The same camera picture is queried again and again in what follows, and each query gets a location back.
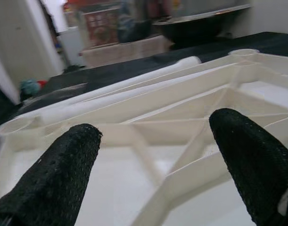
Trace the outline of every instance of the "white plastic tray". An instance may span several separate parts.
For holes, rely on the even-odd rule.
[[[151,84],[158,84],[162,81],[180,78],[189,74],[242,62],[243,60],[250,60],[261,63],[266,67],[274,69],[278,73],[288,75],[288,57],[260,54],[258,50],[254,49],[235,50],[232,51],[229,56],[219,58],[201,65],[198,65],[200,60],[197,57],[189,57],[180,60],[178,63],[169,67],[161,68],[159,70],[143,74],[132,79],[118,82],[116,84],[46,106],[44,108],[26,113],[21,117],[34,117],[50,108],[70,106],[82,101],[105,97]]]
[[[286,65],[283,59],[278,65]],[[253,225],[207,117],[221,107],[237,109],[288,147],[288,76],[241,60],[91,101],[96,110],[55,124],[50,117],[61,112],[53,108],[0,127],[0,197],[55,138],[91,123],[104,136],[77,226],[93,220],[99,226]],[[74,107],[82,106],[92,110]]]

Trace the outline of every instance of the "red object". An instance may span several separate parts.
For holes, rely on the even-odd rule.
[[[65,4],[63,5],[63,11],[64,11],[64,12],[69,12],[69,11],[71,11],[71,8],[70,8],[70,6],[69,6],[69,3],[65,3]]]
[[[37,83],[39,83],[40,88],[43,88],[46,85],[47,81],[42,80],[42,81],[37,81]]]
[[[118,9],[108,9],[84,14],[91,46],[118,43],[118,16]]]

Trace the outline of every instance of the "large dark bowl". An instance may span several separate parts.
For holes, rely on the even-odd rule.
[[[183,42],[213,39],[230,23],[240,10],[224,10],[195,16],[161,19],[154,26],[169,40],[176,44]]]

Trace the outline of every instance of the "red box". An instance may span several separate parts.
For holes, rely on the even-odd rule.
[[[106,9],[83,14],[90,46],[105,46],[118,43],[118,9]]]

